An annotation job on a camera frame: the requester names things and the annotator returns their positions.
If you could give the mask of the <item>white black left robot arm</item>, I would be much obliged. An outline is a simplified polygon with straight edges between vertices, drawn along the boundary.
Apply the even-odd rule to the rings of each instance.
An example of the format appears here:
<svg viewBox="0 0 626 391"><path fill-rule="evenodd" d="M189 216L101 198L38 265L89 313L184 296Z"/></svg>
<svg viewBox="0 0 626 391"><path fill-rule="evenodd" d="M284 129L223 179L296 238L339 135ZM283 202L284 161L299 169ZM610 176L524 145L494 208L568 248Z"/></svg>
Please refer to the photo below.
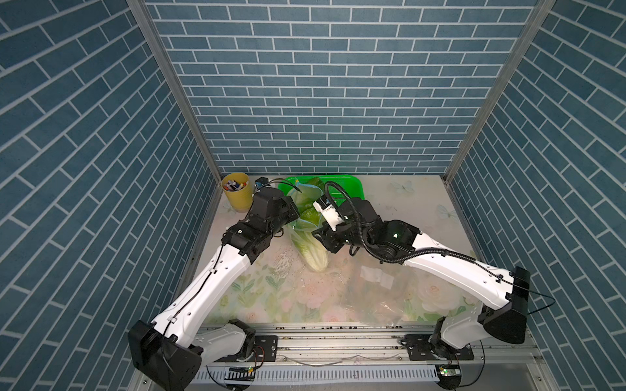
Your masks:
<svg viewBox="0 0 626 391"><path fill-rule="evenodd" d="M232 319L201 341L197 333L228 288L298 217L293 199L281 190L256 192L246 218L226 230L200 275L153 321L132 326L128 340L134 367L165 390L183 390L205 364L224 357L249 359L256 332L244 322Z"/></svg>

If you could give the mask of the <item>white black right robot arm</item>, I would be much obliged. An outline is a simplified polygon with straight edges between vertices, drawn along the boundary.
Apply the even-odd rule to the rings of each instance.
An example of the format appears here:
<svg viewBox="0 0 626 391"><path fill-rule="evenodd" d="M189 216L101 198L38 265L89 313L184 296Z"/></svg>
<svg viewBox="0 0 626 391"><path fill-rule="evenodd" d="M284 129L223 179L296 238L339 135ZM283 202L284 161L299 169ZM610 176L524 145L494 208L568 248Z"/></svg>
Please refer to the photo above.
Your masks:
<svg viewBox="0 0 626 391"><path fill-rule="evenodd" d="M435 355L450 359L467 345L487 337L510 345L525 341L530 290L527 270L490 267L440 244L409 223L384 221L369 201L359 197L337 205L323 196L313 206L324 222L312 235L329 252L337 253L349 244L381 263L428 272L480 301L481 305L472 311L437 321L429 339Z"/></svg>

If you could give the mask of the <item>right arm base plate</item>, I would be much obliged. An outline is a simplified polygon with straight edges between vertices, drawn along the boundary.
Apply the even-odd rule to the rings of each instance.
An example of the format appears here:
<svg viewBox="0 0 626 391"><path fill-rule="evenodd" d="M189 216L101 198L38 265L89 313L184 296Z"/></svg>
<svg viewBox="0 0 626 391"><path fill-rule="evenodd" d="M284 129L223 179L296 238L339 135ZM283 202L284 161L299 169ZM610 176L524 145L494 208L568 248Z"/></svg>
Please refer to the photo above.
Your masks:
<svg viewBox="0 0 626 391"><path fill-rule="evenodd" d="M468 346L461 350L445 344L434 344L426 334L406 334L399 343L407 350L410 361L472 361L474 352Z"/></svg>

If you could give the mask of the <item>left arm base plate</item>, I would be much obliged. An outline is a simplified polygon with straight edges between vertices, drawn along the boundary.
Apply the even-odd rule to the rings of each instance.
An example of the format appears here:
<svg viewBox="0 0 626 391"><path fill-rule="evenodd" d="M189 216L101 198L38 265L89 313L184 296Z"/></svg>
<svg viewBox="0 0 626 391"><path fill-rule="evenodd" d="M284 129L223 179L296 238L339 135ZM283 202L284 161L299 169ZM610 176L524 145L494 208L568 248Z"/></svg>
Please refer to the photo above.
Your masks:
<svg viewBox="0 0 626 391"><path fill-rule="evenodd" d="M228 355L217 360L217 363L273 363L278 350L277 335L260 335L245 346L244 353Z"/></svg>

